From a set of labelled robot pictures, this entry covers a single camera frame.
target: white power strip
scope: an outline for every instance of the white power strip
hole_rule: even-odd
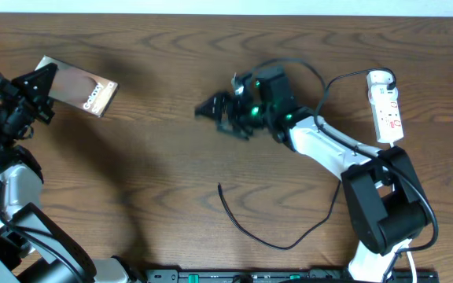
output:
[[[392,144],[403,137],[400,109],[398,108],[398,89],[388,90],[393,77],[389,72],[372,71],[366,76],[368,100],[374,114],[377,141]]]

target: black cable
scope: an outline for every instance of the black cable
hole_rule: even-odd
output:
[[[382,274],[382,283],[386,283],[387,282],[389,273],[391,273],[392,270],[394,269],[394,265],[396,264],[396,261],[398,260],[398,258],[400,256],[401,256],[401,252],[399,252],[399,250],[398,250],[398,252],[394,253],[394,256],[391,259],[391,263],[387,267],[387,270],[385,270],[384,274]]]
[[[78,282],[86,282],[88,280],[84,280],[82,274],[70,263],[63,255],[61,255],[59,252],[51,248],[49,245],[43,243],[42,241],[36,239],[35,237],[31,236],[30,234],[24,232],[27,228],[25,227],[19,227],[11,223],[10,221],[6,220],[4,213],[3,213],[3,207],[2,207],[2,200],[4,199],[3,196],[3,188],[5,184],[0,180],[0,221],[1,223],[6,226],[10,231],[16,233],[17,235],[21,236],[27,241],[30,241],[33,244],[36,244],[38,247],[44,249],[45,251],[49,252],[53,256],[55,256],[62,264],[64,264],[71,273],[75,276],[76,280]],[[49,238],[53,238],[53,235],[46,235]]]
[[[255,66],[254,68],[251,69],[251,71],[242,74],[242,76],[247,75],[247,74],[251,74],[252,75],[253,73],[259,71],[261,68],[264,68],[264,67],[268,66],[269,64],[278,63],[278,62],[298,63],[298,64],[303,65],[305,68],[310,70],[318,78],[319,82],[322,85],[322,88],[323,89],[325,88],[326,83],[324,82],[324,79],[322,78],[321,74],[319,74],[319,72],[314,67],[312,67],[312,65],[310,65],[306,61],[304,61],[302,59],[298,59],[298,58],[283,57],[283,58],[270,59],[269,61],[265,61],[265,62]]]
[[[318,228],[319,226],[321,226],[322,224],[324,224],[331,216],[331,212],[333,211],[333,206],[335,205],[335,201],[337,200],[337,195],[338,195],[338,191],[340,190],[340,185],[341,185],[341,181],[339,180],[338,181],[338,185],[337,185],[337,189],[335,190],[335,194],[333,195],[333,199],[331,200],[331,205],[330,205],[330,210],[328,211],[328,215],[323,219],[321,220],[319,223],[315,224],[313,227],[311,227],[309,230],[307,230],[307,232],[305,232],[300,238],[298,238],[298,240],[296,240],[293,244],[287,246],[287,247],[280,247],[280,246],[277,246],[275,244],[271,244],[271,243],[268,243],[264,240],[261,240],[260,238],[258,238],[257,236],[253,235],[252,233],[250,233],[249,231],[247,231],[246,229],[244,229],[244,227],[241,226],[241,224],[236,220],[236,218],[234,217],[234,215],[232,214],[232,211],[228,208],[228,204],[227,204],[227,201],[225,200],[225,196],[223,195],[223,190],[221,188],[221,184],[218,183],[218,194],[219,194],[219,198],[221,199],[221,203],[223,204],[223,207],[225,208],[225,212],[226,214],[228,215],[228,217],[230,217],[230,220],[232,221],[232,223],[242,232],[244,233],[246,236],[252,238],[254,241],[257,241],[261,244],[264,244],[266,245],[267,247],[270,247],[270,248],[274,248],[274,249],[277,249],[277,250],[282,250],[282,251],[287,251],[287,250],[290,250],[292,248],[294,248],[297,244],[299,244],[308,234],[310,234],[313,230],[315,230],[316,228]]]
[[[347,78],[347,77],[350,77],[350,76],[353,76],[353,75],[364,74],[366,72],[372,72],[372,71],[386,71],[386,72],[389,72],[392,75],[392,83],[390,83],[388,85],[388,90],[394,89],[394,87],[396,86],[396,76],[394,75],[394,72],[390,68],[369,68],[369,69],[366,69],[366,70],[352,72],[352,73],[345,74],[345,75],[339,75],[335,79],[332,79],[328,83],[327,87],[324,87],[324,86],[322,87],[324,89],[324,95],[322,96],[322,99],[319,101],[318,107],[315,108],[315,115],[314,115],[315,124],[319,125],[318,122],[317,122],[317,116],[318,116],[319,112],[321,112],[321,108],[324,105],[324,103],[326,102],[326,100],[328,100],[328,97],[330,95],[330,87],[331,87],[332,83],[334,83],[335,81],[337,81],[339,79]]]

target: green connector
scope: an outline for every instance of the green connector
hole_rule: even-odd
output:
[[[188,275],[188,283],[198,283],[198,275],[190,274]]]

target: robotic arm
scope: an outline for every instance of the robotic arm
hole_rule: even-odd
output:
[[[41,167],[16,141],[32,136],[36,119],[51,122],[56,70],[48,64],[11,82],[0,73],[0,282],[142,282],[117,257],[92,260],[40,210]],[[14,275],[33,251],[42,258]]]
[[[382,75],[390,82],[383,90],[387,90],[389,96],[394,93],[397,96],[394,76],[389,73]],[[369,80],[369,85],[374,83],[376,81]],[[252,84],[260,94],[260,103],[254,102]],[[343,183],[352,226],[360,240],[348,271],[356,280],[385,280],[399,251],[404,251],[403,248],[425,226],[431,222],[436,225],[405,151],[397,146],[381,150],[364,145],[331,127],[314,110],[299,106],[280,65],[235,76],[232,86],[233,94],[215,94],[196,108],[196,115],[215,120],[219,131],[245,140],[253,136],[253,130],[266,127],[275,141],[311,157],[339,178]],[[370,89],[377,96],[381,86],[375,87],[377,89]],[[380,112],[385,103],[390,104],[389,100],[382,98],[378,101],[375,106]],[[400,134],[398,129],[391,136],[390,131],[382,134],[388,138],[403,137],[403,132]],[[380,197],[377,189],[381,186],[394,186],[396,189]]]

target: wood grain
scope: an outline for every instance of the wood grain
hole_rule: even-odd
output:
[[[218,182],[243,225],[289,244],[324,217],[336,179],[268,133],[250,142],[217,133],[193,108],[229,88],[235,72],[272,57],[306,59],[327,80],[390,67],[399,81],[400,145],[440,222],[437,245],[415,262],[453,282],[453,19],[0,14],[3,74],[29,72],[43,54],[121,85],[105,118],[57,105],[54,121],[23,142],[43,167],[44,211],[91,257],[117,254],[141,268],[346,265],[357,238],[343,194],[329,222],[290,252],[233,227]],[[287,70],[301,103],[315,107],[315,78]],[[337,83],[323,115],[375,144],[365,93],[363,77]],[[415,242],[429,237],[427,229]]]

